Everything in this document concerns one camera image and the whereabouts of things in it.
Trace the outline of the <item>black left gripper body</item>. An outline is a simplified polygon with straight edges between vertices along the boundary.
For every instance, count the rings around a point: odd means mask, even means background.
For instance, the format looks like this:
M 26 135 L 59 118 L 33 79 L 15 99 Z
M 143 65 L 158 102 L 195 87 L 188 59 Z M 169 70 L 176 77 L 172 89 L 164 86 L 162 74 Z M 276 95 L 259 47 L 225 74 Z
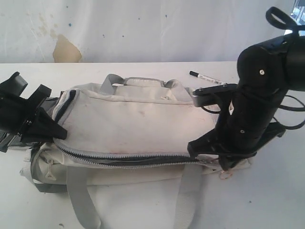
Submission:
M 27 124 L 31 123 L 37 110 L 50 97 L 51 89 L 40 85 L 29 98 L 0 93 L 0 139 L 20 140 Z

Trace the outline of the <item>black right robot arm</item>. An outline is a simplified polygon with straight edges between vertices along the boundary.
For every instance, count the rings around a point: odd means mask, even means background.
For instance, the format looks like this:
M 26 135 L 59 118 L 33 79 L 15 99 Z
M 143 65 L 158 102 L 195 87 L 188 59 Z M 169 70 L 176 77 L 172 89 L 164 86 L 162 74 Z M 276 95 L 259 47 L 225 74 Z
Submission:
M 224 171 L 243 159 L 251 158 L 288 126 L 274 119 L 278 109 L 294 112 L 304 107 L 282 105 L 287 92 L 304 91 L 305 39 L 288 34 L 252 45 L 237 60 L 239 82 L 197 89 L 196 107 L 218 105 L 215 128 L 188 143 L 193 158 L 201 154 L 217 155 Z

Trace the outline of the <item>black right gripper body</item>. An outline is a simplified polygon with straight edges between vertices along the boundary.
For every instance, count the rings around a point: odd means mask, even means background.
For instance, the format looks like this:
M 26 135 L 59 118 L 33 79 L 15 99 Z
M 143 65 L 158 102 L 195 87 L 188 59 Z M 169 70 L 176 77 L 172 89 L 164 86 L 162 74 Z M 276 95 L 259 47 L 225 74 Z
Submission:
M 275 137 L 281 137 L 285 129 L 271 119 L 285 95 L 283 89 L 259 101 L 251 94 L 238 92 L 232 114 L 217 129 L 221 148 L 227 153 L 256 153 Z

